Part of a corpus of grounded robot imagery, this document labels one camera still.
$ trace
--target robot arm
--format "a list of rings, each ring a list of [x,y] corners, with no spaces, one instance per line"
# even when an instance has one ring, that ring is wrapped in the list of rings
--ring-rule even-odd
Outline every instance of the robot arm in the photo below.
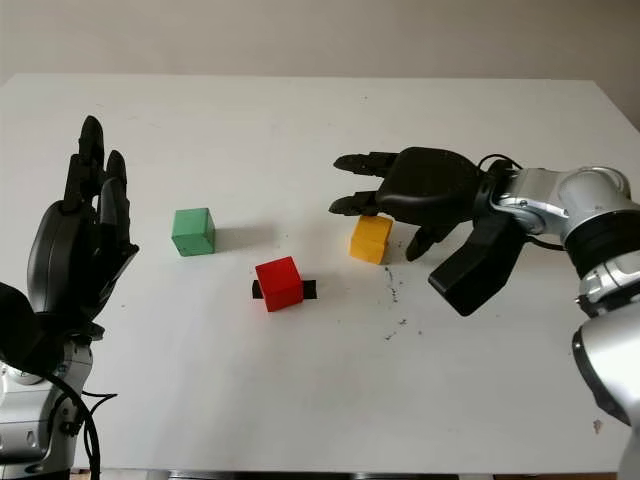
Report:
[[[581,279],[576,303],[590,317],[574,336],[574,357],[597,404],[632,428],[619,479],[640,478],[640,205],[631,201],[626,177],[605,167],[522,169],[503,155],[475,166],[453,152],[417,147],[347,155],[334,165],[384,180],[377,191],[341,198],[329,210],[383,212],[418,225],[408,260],[458,223],[473,222],[465,244],[429,277],[461,315],[506,284],[526,242],[567,251]],[[561,244],[541,242],[540,234]]]
[[[29,300],[0,283],[2,479],[68,476],[83,422],[92,478],[100,474],[95,426],[80,395],[90,344],[104,332],[93,320],[138,251],[126,186],[124,159],[114,150],[104,168],[102,127],[87,117],[64,199],[45,212],[31,249]]]

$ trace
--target block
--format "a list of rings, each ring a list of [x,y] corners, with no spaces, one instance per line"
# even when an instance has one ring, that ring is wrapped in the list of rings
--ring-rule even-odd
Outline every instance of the block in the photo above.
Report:
[[[302,279],[293,258],[285,257],[258,265],[256,274],[268,312],[302,302]]]
[[[208,208],[176,210],[171,239],[183,257],[215,252],[215,232]]]
[[[351,236],[349,255],[365,262],[382,263],[393,220],[362,216]]]

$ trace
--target green cube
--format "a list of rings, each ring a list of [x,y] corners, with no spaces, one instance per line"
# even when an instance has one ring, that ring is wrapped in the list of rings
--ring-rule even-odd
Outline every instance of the green cube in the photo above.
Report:
[[[215,252],[216,229],[208,208],[176,210],[171,239],[183,257]]]

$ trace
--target wall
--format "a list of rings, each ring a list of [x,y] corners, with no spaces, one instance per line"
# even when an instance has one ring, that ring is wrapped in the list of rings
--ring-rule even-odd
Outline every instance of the wall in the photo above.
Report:
[[[0,0],[15,72],[594,79],[640,126],[633,0]]]

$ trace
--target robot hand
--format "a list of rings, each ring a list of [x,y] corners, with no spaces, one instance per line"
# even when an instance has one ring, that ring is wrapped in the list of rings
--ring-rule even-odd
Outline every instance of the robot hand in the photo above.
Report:
[[[64,199],[45,212],[28,265],[29,300],[0,284],[0,361],[50,370],[71,334],[101,338],[93,323],[138,251],[129,239],[125,162],[116,150],[104,169],[102,127],[87,117],[71,156]],[[97,208],[92,201],[98,197]]]
[[[420,228],[407,248],[415,260],[458,223],[472,219],[480,170],[457,153],[434,148],[408,148],[396,153],[345,155],[336,168],[384,178],[377,192],[357,192],[336,200],[329,209],[343,215],[391,215]]]

